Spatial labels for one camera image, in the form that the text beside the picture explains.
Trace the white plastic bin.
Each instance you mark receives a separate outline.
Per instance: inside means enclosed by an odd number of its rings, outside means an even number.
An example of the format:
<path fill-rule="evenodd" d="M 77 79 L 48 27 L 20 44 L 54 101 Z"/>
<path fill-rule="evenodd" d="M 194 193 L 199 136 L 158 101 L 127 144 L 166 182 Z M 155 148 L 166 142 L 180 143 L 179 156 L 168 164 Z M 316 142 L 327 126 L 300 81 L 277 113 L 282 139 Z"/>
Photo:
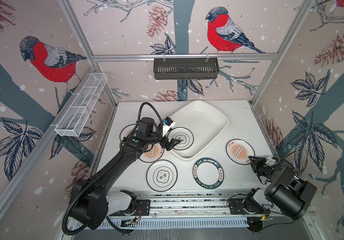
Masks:
<path fill-rule="evenodd" d="M 194 143 L 187 150 L 171 152 L 184 161 L 196 158 L 228 126 L 229 119 L 214 106 L 204 101 L 193 101 L 171 115 L 175 128 L 187 128 L 194 135 Z"/>

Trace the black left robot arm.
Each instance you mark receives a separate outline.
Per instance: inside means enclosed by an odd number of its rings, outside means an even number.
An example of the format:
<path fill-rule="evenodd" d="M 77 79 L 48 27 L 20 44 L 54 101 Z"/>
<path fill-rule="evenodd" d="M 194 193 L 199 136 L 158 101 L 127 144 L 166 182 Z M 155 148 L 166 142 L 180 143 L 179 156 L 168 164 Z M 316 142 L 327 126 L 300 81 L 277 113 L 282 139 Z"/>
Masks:
<path fill-rule="evenodd" d="M 79 179 L 73 185 L 61 224 L 63 233 L 72 236 L 85 228 L 95 230 L 99 227 L 109 214 L 111 204 L 107 195 L 121 174 L 148 150 L 149 145 L 159 144 L 170 151 L 180 143 L 180 140 L 169 140 L 166 136 L 174 125 L 170 117 L 159 125 L 148 117 L 138 120 L 130 134 L 120 142 L 115 157 L 87 180 Z"/>

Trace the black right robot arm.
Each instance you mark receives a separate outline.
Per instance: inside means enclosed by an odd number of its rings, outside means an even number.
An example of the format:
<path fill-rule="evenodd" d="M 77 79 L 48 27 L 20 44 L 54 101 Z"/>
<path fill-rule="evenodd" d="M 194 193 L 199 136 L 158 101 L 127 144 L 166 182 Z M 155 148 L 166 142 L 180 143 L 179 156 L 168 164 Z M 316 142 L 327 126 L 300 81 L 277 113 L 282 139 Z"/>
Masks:
<path fill-rule="evenodd" d="M 317 188 L 297 176 L 293 165 L 285 159 L 249 156 L 252 171 L 258 179 L 266 178 L 263 196 L 281 214 L 292 220 L 307 212 Z"/>

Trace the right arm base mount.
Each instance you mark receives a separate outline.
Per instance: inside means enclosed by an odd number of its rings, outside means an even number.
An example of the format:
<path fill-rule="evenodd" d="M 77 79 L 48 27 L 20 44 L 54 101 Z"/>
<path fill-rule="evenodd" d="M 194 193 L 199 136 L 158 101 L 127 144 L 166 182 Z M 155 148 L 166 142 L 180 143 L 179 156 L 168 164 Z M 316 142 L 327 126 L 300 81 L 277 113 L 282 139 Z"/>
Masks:
<path fill-rule="evenodd" d="M 253 198 L 235 196 L 227 199 L 231 215 L 269 215 L 271 211 L 263 208 Z"/>

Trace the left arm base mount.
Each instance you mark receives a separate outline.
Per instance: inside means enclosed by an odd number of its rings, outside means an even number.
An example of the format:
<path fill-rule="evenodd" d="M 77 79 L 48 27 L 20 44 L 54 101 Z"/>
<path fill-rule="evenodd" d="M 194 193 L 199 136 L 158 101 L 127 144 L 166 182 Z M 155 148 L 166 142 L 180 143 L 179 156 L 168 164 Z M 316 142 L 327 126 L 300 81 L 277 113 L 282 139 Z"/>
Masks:
<path fill-rule="evenodd" d="M 111 214 L 110 217 L 132 217 L 132 216 L 149 216 L 151 208 L 150 200 L 137 200 L 134 210 L 130 213 L 128 211 L 119 211 Z"/>

